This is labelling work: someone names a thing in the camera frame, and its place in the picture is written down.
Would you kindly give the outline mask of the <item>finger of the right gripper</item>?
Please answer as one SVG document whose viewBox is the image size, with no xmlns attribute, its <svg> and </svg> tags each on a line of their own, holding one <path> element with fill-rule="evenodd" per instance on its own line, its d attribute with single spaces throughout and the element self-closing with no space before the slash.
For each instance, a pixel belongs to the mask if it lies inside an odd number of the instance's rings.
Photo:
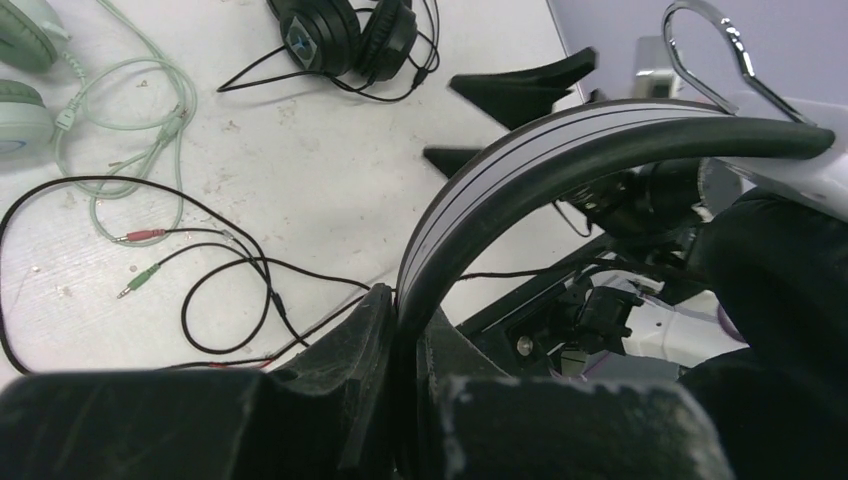
<svg viewBox="0 0 848 480">
<path fill-rule="evenodd" d="M 480 152 L 480 148 L 428 146 L 423 149 L 423 157 L 446 179 L 450 179 Z"/>
<path fill-rule="evenodd" d="M 497 74 L 464 74 L 449 88 L 508 130 L 551 114 L 559 100 L 595 70 L 597 52 L 584 48 L 562 60 L 532 69 Z"/>
</svg>

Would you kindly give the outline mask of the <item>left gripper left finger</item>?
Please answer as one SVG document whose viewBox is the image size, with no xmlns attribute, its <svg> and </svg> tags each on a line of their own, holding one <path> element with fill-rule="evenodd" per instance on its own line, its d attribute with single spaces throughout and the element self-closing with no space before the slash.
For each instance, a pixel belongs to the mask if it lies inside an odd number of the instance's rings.
<svg viewBox="0 0 848 480">
<path fill-rule="evenodd" d="M 44 374 L 1 395 L 5 479 L 387 479 L 389 287 L 270 371 Z"/>
</svg>

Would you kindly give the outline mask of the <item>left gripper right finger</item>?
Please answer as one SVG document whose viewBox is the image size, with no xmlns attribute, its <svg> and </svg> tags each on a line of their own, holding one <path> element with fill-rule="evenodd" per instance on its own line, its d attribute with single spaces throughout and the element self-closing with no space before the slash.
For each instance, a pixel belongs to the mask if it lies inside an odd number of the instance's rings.
<svg viewBox="0 0 848 480">
<path fill-rule="evenodd" d="M 730 479 L 705 411 L 668 381 L 512 377 L 444 314 L 417 344 L 421 479 Z"/>
</svg>

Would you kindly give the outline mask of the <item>white black headphones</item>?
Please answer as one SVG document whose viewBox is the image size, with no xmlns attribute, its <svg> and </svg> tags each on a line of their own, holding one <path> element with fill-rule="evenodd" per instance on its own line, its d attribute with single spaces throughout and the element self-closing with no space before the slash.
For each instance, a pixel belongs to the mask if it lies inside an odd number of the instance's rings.
<svg viewBox="0 0 848 480">
<path fill-rule="evenodd" d="M 843 479 L 847 475 L 847 112 L 790 105 L 704 1 L 771 113 L 668 98 L 547 115 L 476 153 L 430 203 L 397 279 L 393 403 L 405 479 Z M 525 374 L 441 318 L 466 268 L 564 200 L 605 237 L 501 320 L 556 344 L 653 357 L 678 380 Z"/>
</svg>

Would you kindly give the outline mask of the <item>black blue headphones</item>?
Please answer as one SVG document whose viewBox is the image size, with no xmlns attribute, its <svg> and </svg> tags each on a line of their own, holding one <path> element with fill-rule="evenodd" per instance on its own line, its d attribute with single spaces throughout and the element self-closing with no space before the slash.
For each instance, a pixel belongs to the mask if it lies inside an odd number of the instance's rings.
<svg viewBox="0 0 848 480">
<path fill-rule="evenodd" d="M 354 71 L 374 82 L 394 78 L 417 37 L 410 1 L 381 0 L 365 25 L 345 0 L 270 0 L 290 58 L 306 72 Z"/>
</svg>

